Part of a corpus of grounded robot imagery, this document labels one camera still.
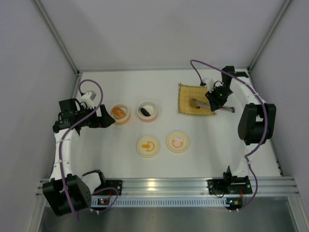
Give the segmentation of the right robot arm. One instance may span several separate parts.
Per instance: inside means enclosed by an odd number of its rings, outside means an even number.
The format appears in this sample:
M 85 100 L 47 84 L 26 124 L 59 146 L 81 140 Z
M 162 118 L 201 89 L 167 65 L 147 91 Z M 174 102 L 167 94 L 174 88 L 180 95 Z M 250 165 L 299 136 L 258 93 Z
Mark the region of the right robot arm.
M 252 170 L 254 153 L 272 137 L 274 131 L 276 106 L 266 103 L 253 88 L 246 72 L 237 72 L 233 66 L 220 70 L 221 80 L 205 80 L 208 92 L 205 94 L 211 111 L 234 111 L 227 106 L 229 96 L 235 95 L 243 109 L 238 124 L 238 136 L 244 142 L 240 152 L 244 155 L 232 170 L 239 173 L 245 164 Z

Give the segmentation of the orange bread bun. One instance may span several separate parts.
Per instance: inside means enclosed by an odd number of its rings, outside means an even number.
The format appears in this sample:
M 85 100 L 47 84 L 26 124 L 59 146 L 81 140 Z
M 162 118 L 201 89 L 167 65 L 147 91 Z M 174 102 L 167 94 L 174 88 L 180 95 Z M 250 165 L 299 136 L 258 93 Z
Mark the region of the orange bread bun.
M 114 107 L 112 112 L 116 119 L 122 119 L 126 116 L 125 111 L 120 107 Z

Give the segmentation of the metal serving tongs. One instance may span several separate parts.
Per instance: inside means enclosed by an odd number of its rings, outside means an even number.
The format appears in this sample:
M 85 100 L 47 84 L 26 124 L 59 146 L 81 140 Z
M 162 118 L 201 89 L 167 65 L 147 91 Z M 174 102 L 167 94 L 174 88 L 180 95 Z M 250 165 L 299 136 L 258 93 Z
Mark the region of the metal serving tongs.
M 196 108 L 197 105 L 203 106 L 203 108 L 211 108 L 210 103 L 199 101 L 199 100 L 194 99 L 194 98 L 189 99 L 189 105 L 191 107 L 194 107 L 194 108 Z M 222 107 L 219 107 L 217 110 L 235 113 L 234 107 L 222 106 Z

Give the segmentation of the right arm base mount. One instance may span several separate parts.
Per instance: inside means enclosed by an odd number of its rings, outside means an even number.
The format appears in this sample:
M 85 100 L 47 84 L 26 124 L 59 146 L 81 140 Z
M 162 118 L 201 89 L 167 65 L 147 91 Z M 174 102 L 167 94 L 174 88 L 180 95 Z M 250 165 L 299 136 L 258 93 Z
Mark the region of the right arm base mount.
M 222 178 L 207 180 L 210 195 L 223 197 L 229 194 L 252 194 L 253 190 L 248 176 L 232 175 L 230 166 L 223 172 Z

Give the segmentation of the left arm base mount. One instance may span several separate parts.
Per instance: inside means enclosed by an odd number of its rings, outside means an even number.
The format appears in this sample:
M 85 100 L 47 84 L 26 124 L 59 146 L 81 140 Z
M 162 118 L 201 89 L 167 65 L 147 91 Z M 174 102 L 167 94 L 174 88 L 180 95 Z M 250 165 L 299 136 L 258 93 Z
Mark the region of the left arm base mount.
M 94 195 L 116 195 L 115 188 L 118 191 L 118 195 L 122 195 L 123 181 L 120 179 L 107 179 L 105 183 L 101 184 L 94 191 Z

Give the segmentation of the orange lunch box bowl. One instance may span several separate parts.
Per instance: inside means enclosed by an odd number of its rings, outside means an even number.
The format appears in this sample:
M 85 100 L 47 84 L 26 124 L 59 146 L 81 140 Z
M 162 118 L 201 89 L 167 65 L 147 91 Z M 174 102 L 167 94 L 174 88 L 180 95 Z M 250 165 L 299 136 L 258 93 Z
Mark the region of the orange lunch box bowl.
M 110 109 L 110 114 L 115 120 L 116 125 L 126 124 L 131 117 L 130 109 L 124 104 L 113 105 Z

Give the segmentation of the black seaweed food piece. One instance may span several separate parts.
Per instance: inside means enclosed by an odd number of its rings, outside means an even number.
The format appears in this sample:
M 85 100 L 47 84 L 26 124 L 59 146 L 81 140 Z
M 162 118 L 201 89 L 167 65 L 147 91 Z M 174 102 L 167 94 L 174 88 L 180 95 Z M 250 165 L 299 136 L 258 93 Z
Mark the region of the black seaweed food piece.
M 151 114 L 145 109 L 145 108 L 140 108 L 140 113 L 145 116 L 145 117 L 150 117 Z

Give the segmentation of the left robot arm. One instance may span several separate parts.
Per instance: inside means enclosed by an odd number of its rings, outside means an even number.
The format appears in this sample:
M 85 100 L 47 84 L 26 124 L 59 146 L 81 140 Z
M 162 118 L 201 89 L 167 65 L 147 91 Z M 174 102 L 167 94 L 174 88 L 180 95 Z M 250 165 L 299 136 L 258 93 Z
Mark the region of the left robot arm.
M 105 105 L 98 107 L 101 115 L 89 102 L 68 99 L 59 102 L 60 113 L 53 125 L 56 153 L 50 180 L 42 186 L 42 192 L 56 216 L 77 213 L 90 208 L 91 196 L 108 187 L 101 170 L 93 170 L 79 176 L 76 168 L 76 150 L 83 127 L 107 128 L 115 123 Z

